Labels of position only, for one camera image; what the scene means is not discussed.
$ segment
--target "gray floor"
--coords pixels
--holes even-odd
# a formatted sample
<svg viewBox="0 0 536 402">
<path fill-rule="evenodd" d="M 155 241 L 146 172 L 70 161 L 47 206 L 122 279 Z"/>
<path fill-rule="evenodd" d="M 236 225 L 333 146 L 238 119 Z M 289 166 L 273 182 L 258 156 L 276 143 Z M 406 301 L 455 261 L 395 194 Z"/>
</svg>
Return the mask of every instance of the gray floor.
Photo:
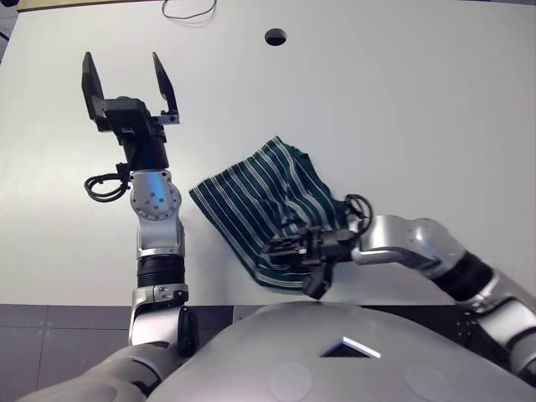
<svg viewBox="0 0 536 402">
<path fill-rule="evenodd" d="M 195 307 L 201 345 L 233 321 L 232 306 Z M 126 346 L 130 307 L 0 305 L 0 402 L 84 373 Z"/>
</svg>

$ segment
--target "white stripe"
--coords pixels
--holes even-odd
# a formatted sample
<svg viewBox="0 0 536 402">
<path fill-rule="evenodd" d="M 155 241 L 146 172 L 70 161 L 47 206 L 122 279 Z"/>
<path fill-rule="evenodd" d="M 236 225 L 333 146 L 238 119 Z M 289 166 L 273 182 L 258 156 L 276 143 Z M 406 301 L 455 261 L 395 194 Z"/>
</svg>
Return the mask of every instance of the white stripe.
<svg viewBox="0 0 536 402">
<path fill-rule="evenodd" d="M 229 174 L 231 176 L 231 179 L 240 187 L 240 190 L 242 190 L 242 193 L 248 198 L 251 203 L 256 206 L 256 210 L 259 212 L 260 216 L 264 220 L 266 226 L 271 230 L 271 232 L 277 233 L 277 228 L 274 226 L 274 224 L 271 222 L 271 219 L 268 218 L 268 215 L 266 215 L 266 212 L 264 208 L 260 206 L 259 200 L 251 195 L 251 193 L 248 191 L 247 187 L 240 181 L 240 179 L 236 176 L 236 174 L 233 172 L 233 167 L 229 169 Z M 263 224 L 257 220 L 254 214 L 252 214 L 255 222 L 263 228 Z M 268 233 L 264 230 L 265 235 L 272 236 L 272 233 Z"/>
<path fill-rule="evenodd" d="M 229 207 L 228 210 L 232 210 L 234 212 L 234 216 L 236 216 L 236 218 L 238 218 L 238 220 L 242 223 L 242 225 L 244 225 L 245 229 L 247 230 L 247 232 L 249 233 L 249 235 L 253 238 L 253 241 L 259 246 L 259 247 L 262 247 L 262 245 L 265 243 L 264 241 L 262 241 L 259 237 L 259 235 L 257 234 L 257 232 L 251 227 L 250 225 L 250 222 L 248 222 L 248 219 L 246 219 L 244 217 L 244 215 L 240 212 L 240 210 L 238 208 L 236 208 L 236 205 L 235 203 L 233 203 L 233 201 L 227 196 L 227 193 L 224 191 L 224 189 L 219 185 L 218 183 L 218 180 L 216 180 L 216 178 L 214 177 L 211 177 L 210 178 L 210 181 L 212 182 L 212 184 L 218 189 L 219 191 L 219 194 L 222 196 L 222 199 L 223 201 L 227 204 L 227 206 Z"/>
<path fill-rule="evenodd" d="M 240 171 L 240 174 L 242 174 L 242 176 L 244 176 L 245 181 L 248 182 L 248 184 L 255 190 L 257 196 L 258 196 L 259 198 L 263 198 L 263 196 L 260 195 L 259 191 L 257 190 L 257 187 L 253 185 L 253 183 L 248 179 L 248 177 L 246 176 L 246 174 L 243 172 L 243 170 L 242 170 L 242 168 L 240 167 L 240 165 L 235 165 L 235 166 L 238 167 L 238 169 L 239 169 L 239 171 Z M 277 212 L 276 212 L 276 211 L 272 208 L 272 205 L 268 204 L 268 206 L 270 207 L 271 212 L 272 212 L 274 215 L 278 215 L 279 217 L 282 216 L 281 208 L 278 208 L 278 209 L 277 209 Z"/>
<path fill-rule="evenodd" d="M 368 346 L 363 345 L 362 343 L 356 342 L 353 339 L 343 337 L 343 343 L 352 349 L 365 353 L 371 358 L 382 358 L 382 353 L 376 352 L 374 349 L 371 349 Z"/>
<path fill-rule="evenodd" d="M 281 217 L 281 219 L 283 219 L 283 217 L 285 216 L 285 214 L 283 214 L 283 210 L 281 208 L 281 201 L 277 201 L 276 198 L 274 197 L 274 194 L 271 192 L 270 190 L 270 187 L 268 186 L 268 183 L 265 182 L 265 180 L 263 179 L 263 177 L 255 170 L 255 168 L 250 164 L 250 161 L 249 160 L 245 160 L 244 161 L 245 164 L 247 164 L 247 168 L 248 170 L 250 171 L 250 173 L 257 179 L 257 183 L 261 185 L 261 187 L 266 191 L 266 195 L 268 195 L 269 199 L 271 199 L 275 204 L 276 204 L 276 207 L 279 211 L 279 216 Z"/>
<path fill-rule="evenodd" d="M 290 190 L 291 193 L 294 194 L 294 197 L 296 198 L 296 202 L 298 202 L 299 198 L 296 196 L 296 193 L 294 193 L 294 190 L 292 190 L 292 186 L 283 179 L 283 177 L 281 176 L 281 174 L 279 172 L 279 169 L 276 167 L 276 165 L 268 158 L 268 156 L 264 153 L 264 151 L 259 151 L 258 153 L 259 153 L 260 157 L 262 157 L 265 160 L 265 162 L 268 165 L 270 165 L 272 171 L 276 174 L 277 178 L 281 181 L 281 183 L 283 185 L 285 185 L 288 188 L 288 190 Z M 289 203 L 284 198 L 283 198 L 283 202 L 285 202 L 286 204 Z M 294 205 L 296 205 L 295 210 L 296 210 L 296 213 L 300 216 L 300 219 L 303 220 L 306 223 L 306 226 L 311 226 L 311 220 L 307 216 L 307 214 L 305 212 L 305 209 L 303 207 L 307 208 L 309 210 L 310 214 L 313 214 L 312 210 L 306 204 L 303 204 L 303 207 L 300 207 L 300 206 L 298 206 L 298 204 L 295 204 L 295 203 L 294 203 Z"/>
<path fill-rule="evenodd" d="M 283 286 L 283 287 L 290 287 L 290 288 L 301 288 L 302 287 L 302 282 L 301 281 L 298 281 L 298 282 L 290 282 L 290 281 L 278 281 L 277 279 L 274 279 L 274 278 L 270 278 L 269 276 L 264 276 L 262 275 L 260 272 L 256 272 L 255 273 L 255 276 L 257 277 L 257 279 L 260 279 L 261 281 L 263 282 L 266 282 L 266 283 L 270 283 L 272 285 L 278 285 L 278 286 Z"/>
<path fill-rule="evenodd" d="M 313 205 L 317 206 L 317 211 L 320 214 L 320 219 L 323 221 L 322 226 L 326 229 L 333 229 L 333 227 L 329 223 L 329 219 L 327 218 L 327 211 L 324 209 L 324 207 L 320 203 L 318 203 L 318 201 L 313 196 L 308 194 L 305 188 L 303 187 L 303 183 L 300 180 L 299 176 L 297 175 L 296 169 L 294 168 L 294 163 L 292 162 L 294 161 L 294 159 L 292 158 L 291 154 L 286 150 L 285 146 L 281 143 L 281 141 L 274 141 L 274 143 L 279 149 L 281 149 L 286 160 L 289 162 L 292 178 L 296 182 L 296 185 L 298 186 L 298 188 L 301 187 L 302 188 L 301 191 L 303 192 L 303 195 L 305 196 L 305 198 L 308 199 Z"/>
<path fill-rule="evenodd" d="M 251 259 L 251 257 L 245 252 L 245 250 L 242 248 L 242 246 L 236 241 L 236 239 L 231 235 L 231 233 L 225 228 L 225 225 L 222 224 L 221 220 L 219 220 L 218 215 L 212 210 L 212 207 L 208 204 L 207 200 L 203 196 L 203 194 L 199 191 L 199 189 L 196 187 L 193 189 L 193 191 L 196 193 L 196 195 L 199 198 L 199 201 L 201 204 L 205 207 L 209 215 L 212 217 L 214 222 L 216 222 L 219 226 L 219 228 L 227 235 L 227 239 L 233 244 L 234 249 L 236 252 L 245 260 L 246 263 L 249 263 L 249 266 L 255 266 L 255 262 Z"/>
</svg>

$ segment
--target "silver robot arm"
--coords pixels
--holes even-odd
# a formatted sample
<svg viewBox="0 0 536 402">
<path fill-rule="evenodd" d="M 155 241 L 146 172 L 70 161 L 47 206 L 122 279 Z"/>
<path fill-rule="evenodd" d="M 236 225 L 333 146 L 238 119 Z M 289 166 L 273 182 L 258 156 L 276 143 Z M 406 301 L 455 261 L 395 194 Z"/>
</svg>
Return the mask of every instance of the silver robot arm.
<svg viewBox="0 0 536 402">
<path fill-rule="evenodd" d="M 181 196 L 167 170 L 163 145 L 163 125 L 178 124 L 178 110 L 169 78 L 158 57 L 153 54 L 153 58 L 169 109 L 160 116 L 151 116 L 138 99 L 104 99 L 89 53 L 82 75 L 90 119 L 99 131 L 114 132 L 127 160 L 116 165 L 117 174 L 89 178 L 85 189 L 92 199 L 106 203 L 120 198 L 130 183 L 131 206 L 140 221 L 129 346 L 80 377 L 27 395 L 23 402 L 143 401 L 197 349 L 197 318 L 184 306 L 188 287 L 184 283 L 184 231 L 178 218 Z M 119 180 L 121 185 L 109 193 L 93 191 L 106 180 Z"/>
<path fill-rule="evenodd" d="M 376 216 L 351 257 L 358 265 L 396 262 L 417 270 L 476 313 L 480 326 L 509 351 L 513 374 L 536 374 L 536 299 L 467 251 L 440 223 Z"/>
</svg>

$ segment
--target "cloth fold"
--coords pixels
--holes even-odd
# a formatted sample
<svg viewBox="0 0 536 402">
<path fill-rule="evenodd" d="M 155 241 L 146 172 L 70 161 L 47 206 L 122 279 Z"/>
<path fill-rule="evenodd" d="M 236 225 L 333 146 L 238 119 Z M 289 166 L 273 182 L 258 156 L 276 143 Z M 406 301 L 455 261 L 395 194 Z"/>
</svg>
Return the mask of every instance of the cloth fold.
<svg viewBox="0 0 536 402">
<path fill-rule="evenodd" d="M 279 137 L 203 180 L 189 194 L 262 286 L 299 289 L 303 276 L 310 273 L 270 264 L 260 253 L 265 242 L 306 227 L 347 226 L 344 202 L 332 198 L 309 156 Z"/>
</svg>

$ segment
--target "green striped fabric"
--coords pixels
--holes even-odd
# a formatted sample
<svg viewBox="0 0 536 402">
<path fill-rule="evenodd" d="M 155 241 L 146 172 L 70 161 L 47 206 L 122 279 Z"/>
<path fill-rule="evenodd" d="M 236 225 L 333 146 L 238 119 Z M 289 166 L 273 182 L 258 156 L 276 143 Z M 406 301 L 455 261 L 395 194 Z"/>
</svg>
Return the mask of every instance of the green striped fabric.
<svg viewBox="0 0 536 402">
<path fill-rule="evenodd" d="M 262 286 L 300 288 L 310 273 L 302 267 L 271 265 L 260 254 L 265 242 L 306 227 L 347 226 L 344 202 L 332 198 L 309 156 L 279 137 L 189 193 Z"/>
</svg>

